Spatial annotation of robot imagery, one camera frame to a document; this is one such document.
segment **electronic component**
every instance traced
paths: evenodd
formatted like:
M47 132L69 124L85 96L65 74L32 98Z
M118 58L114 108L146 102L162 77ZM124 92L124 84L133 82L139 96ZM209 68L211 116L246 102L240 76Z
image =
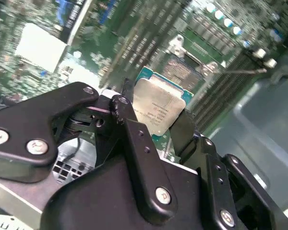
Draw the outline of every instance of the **electronic component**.
M43 70L40 72L40 76L43 78L44 76L47 75L47 71Z
M76 59L79 59L79 58L81 58L82 53L81 53L80 51L75 51L75 52L73 53L73 56L74 56Z
M215 17L216 17L216 19L221 20L224 17L224 13L222 11L218 10L215 12Z
M15 55L53 72L66 44L33 23L27 23Z
M232 32L234 35L240 35L242 34L242 30L238 27L238 26L235 26L233 29L232 29Z
M208 41L211 36L212 36L212 33L207 30L207 31L202 35L202 38L203 38L204 40Z
M192 18L189 27L192 31L195 31L199 24L200 23L195 18Z
M283 40L282 34L277 29L271 29L269 34L275 42L281 42Z
M243 41L243 47L244 48L249 48L251 43L249 41Z
M200 131L205 130L232 100L249 84L253 78L249 74L266 72L263 66L254 61L248 54L241 52L227 66L226 73L220 74L210 88L201 88L199 96L190 102L190 110L194 114L195 124Z
M218 51L221 51L224 46L225 46L225 43L222 42L221 40L219 40L219 41L216 43L215 48L216 48Z
M229 18L226 18L226 19L224 19L224 26L225 27L232 27L233 26L233 21L231 20L231 19L229 19Z
M100 24L103 25L105 23L105 21L107 20L108 15L111 12L115 2L116 2L116 0L110 0L106 11L103 13L102 17L100 18L100 21L99 21Z
M61 26L63 26L63 30L60 34L61 41L65 42L68 45L72 45L73 39L76 37L81 27L85 23L86 17L92 7L93 0L77 0L72 6L69 6L70 12L68 14L67 20L63 22L63 24L61 24Z
M196 28L195 32L198 34L198 35L203 35L203 33L206 31L206 28L199 24L198 27Z
M229 47L229 46L224 46L223 48L222 48L222 51L221 51L221 53L223 54L223 55L227 55L227 54L229 54L229 52L231 51L231 47Z
M276 64L277 64L277 62L273 58L264 62L264 65L271 68L271 69L273 69L276 66Z
M253 52L253 56L257 58L264 58L267 52L264 49L259 48L257 51Z
M190 0L168 0L166 4L162 1L150 2L152 6L149 7L149 14L143 18L145 23L141 24L135 31L136 33L130 37L125 44L127 48L118 53L115 62L110 67L113 71L107 75L108 79L105 83L102 82L101 86L106 86L111 81L117 82L117 73L121 76L119 87L122 86L122 76L135 80L143 66L155 57L158 47L167 40L168 31L173 28L189 2Z
M144 67L134 87L133 107L139 122L151 135L162 136L193 94Z
M209 3L207 6L206 6L206 9L209 13L213 13L214 11L216 11L216 6L212 3Z
M198 65L187 54L183 60L172 57L164 66L161 74L183 89L193 92L203 80L203 76L195 70Z
M215 35L212 35L209 39L209 44L214 46L218 42L218 38Z

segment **gray metal panel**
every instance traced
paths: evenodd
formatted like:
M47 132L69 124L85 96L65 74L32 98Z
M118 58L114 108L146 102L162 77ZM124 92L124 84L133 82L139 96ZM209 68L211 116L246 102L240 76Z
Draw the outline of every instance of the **gray metal panel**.
M76 145L77 141L73 139L59 146L58 160L73 153ZM81 140L77 154L67 163L75 168L84 163L86 167L83 174L85 174L89 169L88 166L95 167L96 156L95 146ZM41 214L46 203L56 191L72 180L68 175L66 180L58 182L57 176L57 173L53 172L45 180L32 184L0 179L0 208L31 228L39 229Z
M288 208L288 81L254 84L210 138L221 156L239 157Z

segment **blue connector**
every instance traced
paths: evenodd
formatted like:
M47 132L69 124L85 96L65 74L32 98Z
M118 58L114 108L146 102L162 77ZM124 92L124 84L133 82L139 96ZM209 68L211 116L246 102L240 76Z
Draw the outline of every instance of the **blue connector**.
M102 15L102 17L99 21L99 23L101 25L103 25L105 23L105 21L107 20L108 15L111 12L111 9L113 8L115 2L116 2L116 0L110 0L109 5L108 5L108 9L104 12L104 14Z
M56 3L60 4L60 6L58 7L57 19L60 22L60 25L64 26L63 15L66 13L66 7L70 8L72 3L66 0L56 0Z
M43 78L44 76L46 76L47 74L47 71L46 70L43 70L40 72L40 76Z

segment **black plastic bracket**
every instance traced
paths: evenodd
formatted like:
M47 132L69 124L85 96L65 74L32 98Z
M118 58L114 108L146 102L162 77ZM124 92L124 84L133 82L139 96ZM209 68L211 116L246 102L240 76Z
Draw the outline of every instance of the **black plastic bracket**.
M239 221L225 165L218 158L214 143L201 137L192 162L185 166L196 169L201 176L202 223L207 229L239 229L246 227ZM231 215L231 222L222 218L222 212Z
M234 196L236 210L248 229L288 230L288 218L242 161L227 154L222 162L231 175L230 180L239 189Z
M178 202L146 125L137 121L131 102L115 95L110 109L120 127L125 158L136 203L150 223L162 225L173 218Z
M0 178L26 183L45 179L58 154L54 136L68 116L91 105L98 96L88 85L75 82L1 109L0 130L8 134L8 140L0 144ZM47 151L31 154L27 149L31 140L44 141Z
M196 129L192 115L183 110L174 124L169 128L175 154L184 164L196 151L201 134Z

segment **green circuit board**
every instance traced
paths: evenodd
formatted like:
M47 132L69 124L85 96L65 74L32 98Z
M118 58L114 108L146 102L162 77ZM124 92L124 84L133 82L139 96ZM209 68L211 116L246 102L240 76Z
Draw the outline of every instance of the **green circuit board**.
M62 38L77 13L83 18L73 27L74 37ZM47 35L24 33L32 24ZM17 94L21 101L73 81L120 91L123 79L135 80L143 66L171 81L196 76L199 81L188 89L196 94L206 79L196 60L168 51L177 35L189 54L204 64L215 62L218 69L243 48L261 47L276 59L288 35L288 1L6 0L0 5L0 94ZM59 45L44 44L44 38ZM31 42L44 49L35 51ZM50 68L47 59L54 56ZM159 150L165 143L167 136L158 141Z

